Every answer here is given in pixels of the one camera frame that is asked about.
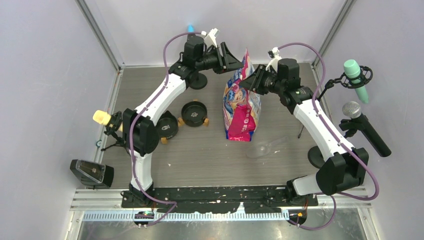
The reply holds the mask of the clear plastic scoop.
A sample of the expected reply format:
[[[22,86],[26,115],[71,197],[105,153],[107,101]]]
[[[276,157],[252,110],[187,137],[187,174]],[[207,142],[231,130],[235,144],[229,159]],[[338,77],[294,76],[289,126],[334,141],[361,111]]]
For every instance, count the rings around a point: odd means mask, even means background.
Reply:
[[[267,156],[273,147],[286,142],[288,139],[288,136],[284,136],[273,141],[256,143],[246,150],[245,155],[250,159],[257,159]]]

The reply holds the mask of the colourful pet food bag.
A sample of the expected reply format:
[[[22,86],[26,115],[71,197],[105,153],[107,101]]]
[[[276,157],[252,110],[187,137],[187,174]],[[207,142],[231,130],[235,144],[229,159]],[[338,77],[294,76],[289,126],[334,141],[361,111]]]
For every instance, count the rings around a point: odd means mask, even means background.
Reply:
[[[241,81],[249,77],[255,67],[248,50],[237,69],[227,81],[223,93],[223,121],[226,139],[236,142],[250,142],[259,125],[261,96],[241,87]]]

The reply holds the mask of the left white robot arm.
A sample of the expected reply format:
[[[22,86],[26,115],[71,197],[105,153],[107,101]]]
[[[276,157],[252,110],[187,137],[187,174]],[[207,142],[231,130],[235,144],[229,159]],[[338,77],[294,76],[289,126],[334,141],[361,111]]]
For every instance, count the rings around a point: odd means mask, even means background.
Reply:
[[[206,86],[201,71],[213,70],[216,74],[223,74],[242,66],[225,42],[217,44],[191,33],[178,61],[166,68],[161,85],[138,107],[123,112],[122,134],[131,158],[128,190],[141,207],[148,207],[154,200],[151,192],[152,153],[160,141],[156,125],[162,114],[187,88],[198,90]]]

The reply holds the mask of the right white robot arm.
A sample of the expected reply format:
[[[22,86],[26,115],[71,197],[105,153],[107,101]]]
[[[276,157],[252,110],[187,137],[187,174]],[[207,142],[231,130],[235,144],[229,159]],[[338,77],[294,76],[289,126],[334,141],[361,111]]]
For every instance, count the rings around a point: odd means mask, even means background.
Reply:
[[[363,184],[368,152],[354,147],[322,113],[312,90],[301,85],[300,66],[295,59],[280,59],[276,67],[270,69],[261,64],[239,85],[259,95],[277,94],[280,102],[310,133],[322,155],[324,164],[315,174],[286,183],[284,198],[288,203],[299,205],[307,195],[331,196]]]

